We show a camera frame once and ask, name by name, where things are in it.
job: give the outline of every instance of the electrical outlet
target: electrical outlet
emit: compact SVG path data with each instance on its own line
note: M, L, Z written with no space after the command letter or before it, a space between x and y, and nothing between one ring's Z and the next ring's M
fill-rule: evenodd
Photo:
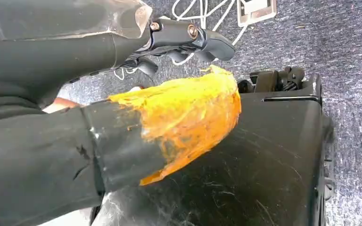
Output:
M244 27L277 14L276 0L237 0L238 26Z

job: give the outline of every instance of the scratched black surface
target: scratched black surface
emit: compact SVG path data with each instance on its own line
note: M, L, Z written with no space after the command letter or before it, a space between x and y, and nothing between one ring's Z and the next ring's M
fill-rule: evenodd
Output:
M320 106L261 98L242 96L239 125L203 157L160 182L110 194L94 226L318 225L308 213L319 209Z
M174 0L145 2L155 8L155 15L170 16ZM220 13L208 20L209 27ZM235 8L219 31L230 39L239 33ZM325 111L336 123L338 189L327 203L328 225L362 225L362 0L280 0L277 16L249 27L237 49L233 60L219 63L236 78L286 65L322 76ZM160 65L152 78L155 84L198 75L199 68L207 66L195 60L180 67L165 58L155 60ZM150 82L140 73L126 75L124 81L113 75L86 77L64 87L60 95L86 104Z

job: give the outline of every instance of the carpeted floor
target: carpeted floor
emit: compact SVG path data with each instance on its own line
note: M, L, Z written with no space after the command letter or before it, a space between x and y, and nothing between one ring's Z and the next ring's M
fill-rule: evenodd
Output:
M145 2L156 16L171 16L175 0ZM220 0L210 2L213 8ZM279 0L277 4L276 17L250 26L235 57L218 65L238 79L252 71L288 65L322 76L325 111L336 124L337 194L327 203L327 223L362 225L362 0ZM225 8L208 20L209 28ZM234 7L219 32L233 40L239 31ZM87 104L136 85L199 75L199 69L207 67L195 60L184 66L173 66L166 58L155 61L160 70L152 80L141 73L126 75L124 81L114 75L85 77L64 87L60 96Z

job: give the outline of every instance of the orange packing tape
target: orange packing tape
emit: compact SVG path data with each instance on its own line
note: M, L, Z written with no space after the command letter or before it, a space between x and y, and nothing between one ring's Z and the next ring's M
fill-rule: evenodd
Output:
M163 179L208 152L238 122L241 101L232 73L210 66L200 78L175 79L157 87L110 96L141 114L141 137L158 143L165 167L142 179Z

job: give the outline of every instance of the black plastic casing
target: black plastic casing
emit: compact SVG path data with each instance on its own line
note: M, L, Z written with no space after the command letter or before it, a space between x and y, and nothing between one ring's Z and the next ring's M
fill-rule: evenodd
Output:
M241 94L239 123L219 145L162 181L111 194L96 221L122 226L325 225L320 77L313 76L304 87Z

